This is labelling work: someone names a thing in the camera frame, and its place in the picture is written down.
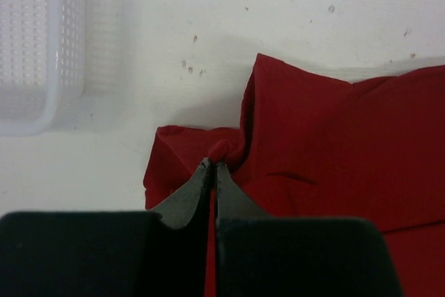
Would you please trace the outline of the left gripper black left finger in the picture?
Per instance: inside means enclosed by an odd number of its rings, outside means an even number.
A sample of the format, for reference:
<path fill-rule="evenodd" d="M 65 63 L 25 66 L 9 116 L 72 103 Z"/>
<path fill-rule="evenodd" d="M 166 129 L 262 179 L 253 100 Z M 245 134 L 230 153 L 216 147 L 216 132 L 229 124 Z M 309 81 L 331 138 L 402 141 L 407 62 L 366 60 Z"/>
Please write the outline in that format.
<path fill-rule="evenodd" d="M 212 165 L 149 211 L 1 218 L 2 296 L 203 296 Z"/>

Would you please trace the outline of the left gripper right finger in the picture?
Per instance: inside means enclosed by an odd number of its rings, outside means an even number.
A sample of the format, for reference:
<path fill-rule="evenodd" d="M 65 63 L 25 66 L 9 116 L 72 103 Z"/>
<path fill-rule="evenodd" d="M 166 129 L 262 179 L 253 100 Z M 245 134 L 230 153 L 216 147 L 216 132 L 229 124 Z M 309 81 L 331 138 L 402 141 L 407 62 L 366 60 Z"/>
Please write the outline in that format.
<path fill-rule="evenodd" d="M 219 296 L 402 296 L 381 233 L 362 218 L 278 218 L 216 166 Z"/>

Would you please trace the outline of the white plastic basket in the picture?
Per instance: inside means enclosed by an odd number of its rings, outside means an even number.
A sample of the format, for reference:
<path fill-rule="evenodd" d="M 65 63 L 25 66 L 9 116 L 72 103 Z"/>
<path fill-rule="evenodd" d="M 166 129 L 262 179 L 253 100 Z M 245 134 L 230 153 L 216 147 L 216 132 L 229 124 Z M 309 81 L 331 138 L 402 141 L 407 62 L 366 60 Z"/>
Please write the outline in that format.
<path fill-rule="evenodd" d="M 123 0 L 1 0 L 1 134 L 32 136 L 122 82 Z"/>

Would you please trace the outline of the red t shirt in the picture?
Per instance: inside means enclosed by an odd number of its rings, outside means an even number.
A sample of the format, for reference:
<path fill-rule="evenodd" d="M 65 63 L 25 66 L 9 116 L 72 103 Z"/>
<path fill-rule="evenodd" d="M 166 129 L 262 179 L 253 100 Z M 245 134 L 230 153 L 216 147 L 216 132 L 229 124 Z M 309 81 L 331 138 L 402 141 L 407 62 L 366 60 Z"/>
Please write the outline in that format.
<path fill-rule="evenodd" d="M 259 54 L 238 128 L 157 129 L 146 208 L 204 158 L 270 214 L 371 220 L 405 295 L 444 295 L 443 66 L 348 83 Z"/>

